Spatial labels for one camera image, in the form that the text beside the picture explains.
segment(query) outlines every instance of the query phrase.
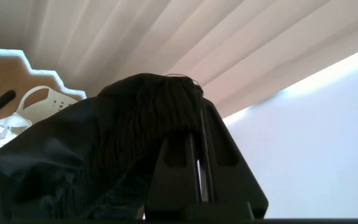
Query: laundry basket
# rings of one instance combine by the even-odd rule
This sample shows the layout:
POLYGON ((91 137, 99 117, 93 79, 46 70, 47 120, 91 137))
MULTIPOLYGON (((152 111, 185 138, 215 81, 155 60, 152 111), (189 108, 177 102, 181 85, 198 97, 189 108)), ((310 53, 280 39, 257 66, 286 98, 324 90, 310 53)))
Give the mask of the laundry basket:
POLYGON ((66 95, 56 92, 47 86, 37 86, 29 90, 21 99, 17 113, 22 117, 29 119, 33 124, 50 117, 58 111, 70 106, 77 101, 66 95), (25 100, 38 90, 48 89, 48 97, 45 100, 34 103, 23 109, 25 100))

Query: black jacket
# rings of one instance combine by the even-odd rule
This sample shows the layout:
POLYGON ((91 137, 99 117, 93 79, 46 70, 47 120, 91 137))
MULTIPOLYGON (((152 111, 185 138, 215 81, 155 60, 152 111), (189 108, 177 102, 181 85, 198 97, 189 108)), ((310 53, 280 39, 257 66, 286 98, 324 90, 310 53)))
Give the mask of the black jacket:
POLYGON ((33 125, 0 148, 0 223, 136 217, 162 139, 200 131, 201 95, 139 74, 33 125))

